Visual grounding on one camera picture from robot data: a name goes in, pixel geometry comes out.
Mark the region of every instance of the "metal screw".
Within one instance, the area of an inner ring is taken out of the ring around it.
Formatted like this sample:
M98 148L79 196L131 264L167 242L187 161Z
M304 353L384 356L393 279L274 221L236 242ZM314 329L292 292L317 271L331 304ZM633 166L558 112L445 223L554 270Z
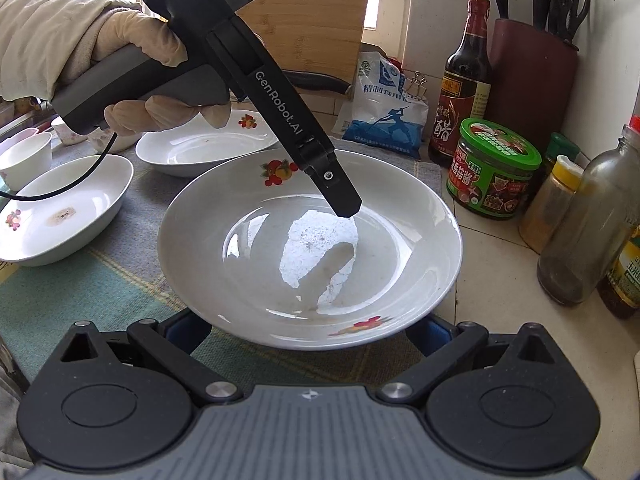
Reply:
M238 387L226 381L216 381L215 383L208 384L204 391L209 397L213 397L214 399L226 399L227 397L235 395Z
M382 386L381 391L389 399L405 399L414 392L412 387L405 383L387 383Z

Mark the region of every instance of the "wooden cutting board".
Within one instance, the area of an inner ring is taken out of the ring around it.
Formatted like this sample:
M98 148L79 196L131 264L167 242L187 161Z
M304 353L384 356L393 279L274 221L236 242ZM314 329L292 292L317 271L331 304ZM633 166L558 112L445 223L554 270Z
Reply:
M368 0L254 0L238 10L284 70L351 83Z

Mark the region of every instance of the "yellow lid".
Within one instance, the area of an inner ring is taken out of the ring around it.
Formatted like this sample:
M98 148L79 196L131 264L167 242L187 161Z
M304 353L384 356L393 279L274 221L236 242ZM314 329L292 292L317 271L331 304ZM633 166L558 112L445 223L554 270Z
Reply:
M571 162L567 156L558 155L552 173L556 179L572 191L575 191L580 186L583 171L580 166Z

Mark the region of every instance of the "red knife block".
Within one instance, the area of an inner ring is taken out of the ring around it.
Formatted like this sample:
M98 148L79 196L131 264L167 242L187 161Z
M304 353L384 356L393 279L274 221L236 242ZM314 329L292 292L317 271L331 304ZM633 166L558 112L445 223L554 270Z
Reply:
M495 20L489 54L494 82L484 118L545 153L560 132L578 69L578 50L527 23Z

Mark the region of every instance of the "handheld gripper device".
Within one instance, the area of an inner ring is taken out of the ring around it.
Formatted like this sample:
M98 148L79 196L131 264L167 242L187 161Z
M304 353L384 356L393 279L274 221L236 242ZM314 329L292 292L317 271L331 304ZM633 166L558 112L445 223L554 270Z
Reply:
M163 66L127 45L61 88L52 105L75 132L106 128L104 109L162 94L188 105L225 104L229 89L249 97L292 160L341 217L362 200L338 163L334 146L280 67L235 11L252 0L144 0L168 20L189 59Z

